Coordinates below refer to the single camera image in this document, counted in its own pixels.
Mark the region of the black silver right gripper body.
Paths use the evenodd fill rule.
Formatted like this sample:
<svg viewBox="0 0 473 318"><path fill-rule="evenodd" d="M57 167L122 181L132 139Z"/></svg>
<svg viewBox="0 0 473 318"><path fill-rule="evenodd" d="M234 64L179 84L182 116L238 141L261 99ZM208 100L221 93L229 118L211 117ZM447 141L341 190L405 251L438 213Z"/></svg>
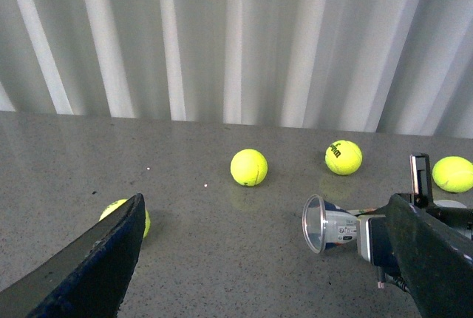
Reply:
<svg viewBox="0 0 473 318"><path fill-rule="evenodd" d="M472 210L458 201L435 200L432 184L452 193L469 191L472 189L472 162L460 156L448 156L431 167L429 156L424 153L411 155L409 161L412 191L402 194L402 198L471 239ZM358 253L373 265L395 265L385 215L375 210L360 210L357 220Z"/></svg>

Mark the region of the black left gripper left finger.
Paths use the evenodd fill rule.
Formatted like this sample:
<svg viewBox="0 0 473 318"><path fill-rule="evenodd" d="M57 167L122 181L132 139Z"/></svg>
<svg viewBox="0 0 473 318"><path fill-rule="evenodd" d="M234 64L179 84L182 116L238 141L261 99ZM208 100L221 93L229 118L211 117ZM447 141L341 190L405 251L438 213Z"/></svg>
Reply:
<svg viewBox="0 0 473 318"><path fill-rule="evenodd" d="M145 201L136 194L1 292L2 317L116 317L137 265Z"/></svg>

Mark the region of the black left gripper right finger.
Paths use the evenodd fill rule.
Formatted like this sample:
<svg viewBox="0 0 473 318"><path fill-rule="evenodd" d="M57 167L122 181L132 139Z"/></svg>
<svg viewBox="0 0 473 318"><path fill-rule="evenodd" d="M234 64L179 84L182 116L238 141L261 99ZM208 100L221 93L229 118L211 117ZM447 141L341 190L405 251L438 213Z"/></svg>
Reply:
<svg viewBox="0 0 473 318"><path fill-rule="evenodd" d="M455 216L472 222L471 209L419 209L398 194L387 205L389 241L422 317L472 316L472 239L450 226Z"/></svg>

